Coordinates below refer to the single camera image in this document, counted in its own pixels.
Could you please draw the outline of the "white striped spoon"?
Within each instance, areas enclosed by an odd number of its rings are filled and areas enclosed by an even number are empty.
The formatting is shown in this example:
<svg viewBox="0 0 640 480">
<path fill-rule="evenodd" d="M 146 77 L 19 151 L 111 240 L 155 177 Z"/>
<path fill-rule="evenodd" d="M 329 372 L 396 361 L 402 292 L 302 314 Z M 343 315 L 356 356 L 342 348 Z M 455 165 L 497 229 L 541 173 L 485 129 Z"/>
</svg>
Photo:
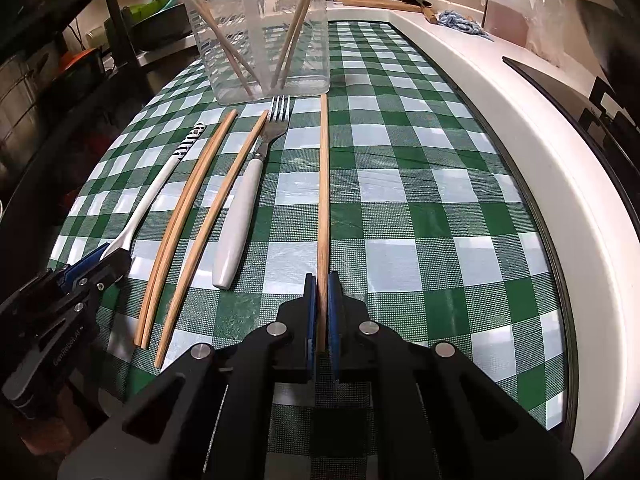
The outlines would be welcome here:
<svg viewBox="0 0 640 480">
<path fill-rule="evenodd" d="M 169 156 L 167 162 L 162 167 L 160 172 L 156 175 L 153 182 L 146 190 L 142 199 L 138 203 L 138 206 L 131 214 L 126 226 L 122 229 L 115 239 L 101 252 L 100 259 L 103 260 L 107 256 L 111 255 L 117 249 L 125 249 L 129 250 L 132 244 L 132 240 L 134 239 L 134 233 L 137 231 L 138 226 L 145 216 L 145 214 L 150 209 L 152 203 L 156 199 L 157 194 L 160 192 L 164 184 L 167 182 L 168 178 L 174 172 L 178 163 L 183 160 L 183 157 L 186 156 L 186 153 L 190 151 L 193 144 L 200 138 L 202 133 L 204 132 L 206 125 L 202 122 L 197 122 L 190 132 L 184 137 L 182 142 L 178 145 L 178 148 Z"/>
</svg>

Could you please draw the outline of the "white handled fork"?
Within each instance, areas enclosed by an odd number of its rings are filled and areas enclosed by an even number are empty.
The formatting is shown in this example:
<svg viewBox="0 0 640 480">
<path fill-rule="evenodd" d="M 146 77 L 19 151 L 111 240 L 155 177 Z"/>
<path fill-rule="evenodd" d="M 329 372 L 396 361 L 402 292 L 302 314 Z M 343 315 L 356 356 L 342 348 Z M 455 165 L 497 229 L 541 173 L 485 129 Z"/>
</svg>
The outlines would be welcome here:
<svg viewBox="0 0 640 480">
<path fill-rule="evenodd" d="M 291 112 L 290 96 L 275 96 L 272 99 L 259 143 L 242 174 L 222 225 L 213 265 L 212 283 L 216 288 L 229 289 L 238 272 L 270 144 L 288 130 Z"/>
</svg>

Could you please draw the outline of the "black shelf unit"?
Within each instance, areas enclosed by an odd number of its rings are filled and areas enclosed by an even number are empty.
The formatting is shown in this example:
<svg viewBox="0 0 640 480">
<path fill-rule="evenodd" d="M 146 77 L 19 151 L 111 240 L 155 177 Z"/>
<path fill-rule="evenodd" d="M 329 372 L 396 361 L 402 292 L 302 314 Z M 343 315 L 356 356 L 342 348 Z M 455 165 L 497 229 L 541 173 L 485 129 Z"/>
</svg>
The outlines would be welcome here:
<svg viewBox="0 0 640 480">
<path fill-rule="evenodd" d="M 65 193 L 94 125 L 148 95 L 118 0 L 1 0 L 3 213 Z"/>
</svg>

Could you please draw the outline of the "green checkered tablecloth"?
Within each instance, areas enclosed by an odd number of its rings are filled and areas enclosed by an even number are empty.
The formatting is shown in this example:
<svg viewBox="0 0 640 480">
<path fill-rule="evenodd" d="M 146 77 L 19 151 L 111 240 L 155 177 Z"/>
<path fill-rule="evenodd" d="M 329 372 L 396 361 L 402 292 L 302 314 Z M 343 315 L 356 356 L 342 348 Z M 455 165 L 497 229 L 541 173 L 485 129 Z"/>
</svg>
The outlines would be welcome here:
<svg viewBox="0 0 640 480">
<path fill-rule="evenodd" d="M 104 295 L 98 334 L 70 382 L 102 416 L 192 344 L 222 349 L 272 322 L 308 274 L 335 271 L 370 317 L 421 346 L 454 344 L 555 437 L 565 431 L 565 350 L 541 223 L 496 136 L 444 71 L 393 26 L 329 27 L 331 89 L 296 99 L 260 170 L 242 263 L 213 282 L 227 234 L 213 226 L 186 292 L 193 243 L 264 111 L 222 106 L 194 62 L 111 143 L 70 207 L 51 259 L 114 240 L 180 139 L 233 119 L 179 236 L 160 300 L 142 307 L 192 148 L 134 234 L 127 277 Z"/>
</svg>

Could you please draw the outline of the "black cooking pot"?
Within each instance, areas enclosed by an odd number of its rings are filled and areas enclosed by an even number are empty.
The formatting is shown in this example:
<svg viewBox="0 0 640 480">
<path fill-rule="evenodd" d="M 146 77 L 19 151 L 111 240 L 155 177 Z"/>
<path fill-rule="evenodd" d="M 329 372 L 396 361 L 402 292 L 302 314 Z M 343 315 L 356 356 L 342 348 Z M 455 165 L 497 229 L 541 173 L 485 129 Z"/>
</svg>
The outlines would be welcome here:
<svg viewBox="0 0 640 480">
<path fill-rule="evenodd" d="M 150 52 L 186 38 L 191 32 L 186 7 L 179 3 L 132 26 L 130 39 L 137 51 Z"/>
</svg>

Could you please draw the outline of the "green and blue basins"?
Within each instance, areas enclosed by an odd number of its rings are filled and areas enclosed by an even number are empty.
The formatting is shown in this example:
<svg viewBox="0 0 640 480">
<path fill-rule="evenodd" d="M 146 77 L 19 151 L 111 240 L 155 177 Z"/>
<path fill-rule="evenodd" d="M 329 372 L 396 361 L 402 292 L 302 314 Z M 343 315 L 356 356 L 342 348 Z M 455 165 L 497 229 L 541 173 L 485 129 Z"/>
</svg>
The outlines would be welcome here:
<svg viewBox="0 0 640 480">
<path fill-rule="evenodd" d="M 178 0 L 151 0 L 147 3 L 136 3 L 122 8 L 122 18 L 128 28 L 150 18 L 151 16 L 169 9 Z"/>
</svg>

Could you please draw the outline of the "clear plastic utensil holder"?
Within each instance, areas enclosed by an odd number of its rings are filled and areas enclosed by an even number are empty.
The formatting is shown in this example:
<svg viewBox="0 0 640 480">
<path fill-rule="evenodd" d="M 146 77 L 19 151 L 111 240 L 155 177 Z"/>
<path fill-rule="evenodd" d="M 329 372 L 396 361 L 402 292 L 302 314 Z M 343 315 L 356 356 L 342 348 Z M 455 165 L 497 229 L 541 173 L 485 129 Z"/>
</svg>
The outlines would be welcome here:
<svg viewBox="0 0 640 480">
<path fill-rule="evenodd" d="M 298 0 L 201 0 L 221 32 L 257 75 L 258 80 L 255 80 L 240 66 L 254 94 L 252 98 L 245 92 L 216 36 L 198 14 L 192 0 L 181 1 L 186 7 L 205 75 L 219 104 L 244 104 L 273 96 L 320 96 L 329 91 L 331 67 L 326 0 L 311 0 L 288 78 L 283 88 L 274 90 L 271 89 L 273 73 Z"/>
</svg>

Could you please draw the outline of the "black gas stove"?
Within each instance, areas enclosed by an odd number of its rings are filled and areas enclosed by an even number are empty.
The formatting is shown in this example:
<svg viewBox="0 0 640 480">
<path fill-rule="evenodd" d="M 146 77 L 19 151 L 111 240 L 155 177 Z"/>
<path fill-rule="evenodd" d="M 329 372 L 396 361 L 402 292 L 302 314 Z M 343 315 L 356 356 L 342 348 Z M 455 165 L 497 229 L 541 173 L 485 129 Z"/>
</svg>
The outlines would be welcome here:
<svg viewBox="0 0 640 480">
<path fill-rule="evenodd" d="M 615 92 L 597 77 L 590 96 L 513 58 L 502 58 L 540 92 L 586 142 L 622 199 L 636 233 L 639 233 L 639 128 L 622 112 L 611 116 L 602 104 Z"/>
</svg>

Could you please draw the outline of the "round wooden cutting board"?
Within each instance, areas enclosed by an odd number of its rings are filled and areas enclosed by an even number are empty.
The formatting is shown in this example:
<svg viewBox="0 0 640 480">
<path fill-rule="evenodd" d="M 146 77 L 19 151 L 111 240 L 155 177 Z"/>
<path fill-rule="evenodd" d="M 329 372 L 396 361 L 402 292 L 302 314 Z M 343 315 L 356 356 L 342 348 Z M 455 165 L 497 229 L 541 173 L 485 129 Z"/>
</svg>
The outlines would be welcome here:
<svg viewBox="0 0 640 480">
<path fill-rule="evenodd" d="M 334 0 L 343 6 L 362 6 L 370 9 L 384 9 L 401 12 L 420 12 L 424 18 L 432 24 L 437 24 L 438 19 L 429 6 L 424 6 L 420 0 Z"/>
</svg>

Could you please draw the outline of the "clear plastic bag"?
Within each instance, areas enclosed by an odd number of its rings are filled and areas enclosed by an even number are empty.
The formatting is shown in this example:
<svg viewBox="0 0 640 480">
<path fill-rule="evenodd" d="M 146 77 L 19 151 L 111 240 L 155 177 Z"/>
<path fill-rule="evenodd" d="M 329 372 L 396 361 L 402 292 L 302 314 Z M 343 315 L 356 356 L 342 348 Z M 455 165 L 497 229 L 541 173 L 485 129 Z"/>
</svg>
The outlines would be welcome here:
<svg viewBox="0 0 640 480">
<path fill-rule="evenodd" d="M 574 62 L 565 51 L 565 29 L 575 0 L 535 0 L 528 20 L 526 48 L 565 70 Z"/>
</svg>

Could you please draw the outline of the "blue rag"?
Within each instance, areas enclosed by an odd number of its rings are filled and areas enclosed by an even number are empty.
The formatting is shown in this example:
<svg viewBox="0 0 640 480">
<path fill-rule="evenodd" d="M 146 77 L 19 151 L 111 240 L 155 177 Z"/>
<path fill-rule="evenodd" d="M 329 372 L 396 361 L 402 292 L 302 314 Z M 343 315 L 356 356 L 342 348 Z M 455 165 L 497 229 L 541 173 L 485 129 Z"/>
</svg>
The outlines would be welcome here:
<svg viewBox="0 0 640 480">
<path fill-rule="evenodd" d="M 472 18 L 466 18 L 462 14 L 453 10 L 439 12 L 439 14 L 437 14 L 437 23 L 456 30 L 457 32 L 463 32 L 467 35 L 477 36 L 492 41 L 491 36 L 482 26 L 480 26 L 480 24 Z"/>
</svg>

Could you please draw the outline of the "plastic oil jug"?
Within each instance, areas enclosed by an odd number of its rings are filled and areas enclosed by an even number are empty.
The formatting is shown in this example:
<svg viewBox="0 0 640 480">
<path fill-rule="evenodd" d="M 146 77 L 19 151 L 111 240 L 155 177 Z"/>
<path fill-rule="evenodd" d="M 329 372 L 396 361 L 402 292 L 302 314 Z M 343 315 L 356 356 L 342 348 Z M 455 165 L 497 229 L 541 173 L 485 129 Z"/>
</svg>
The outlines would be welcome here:
<svg viewBox="0 0 640 480">
<path fill-rule="evenodd" d="M 489 35 L 520 47 L 527 44 L 533 19 L 532 0 L 480 0 L 484 4 L 482 27 Z"/>
</svg>

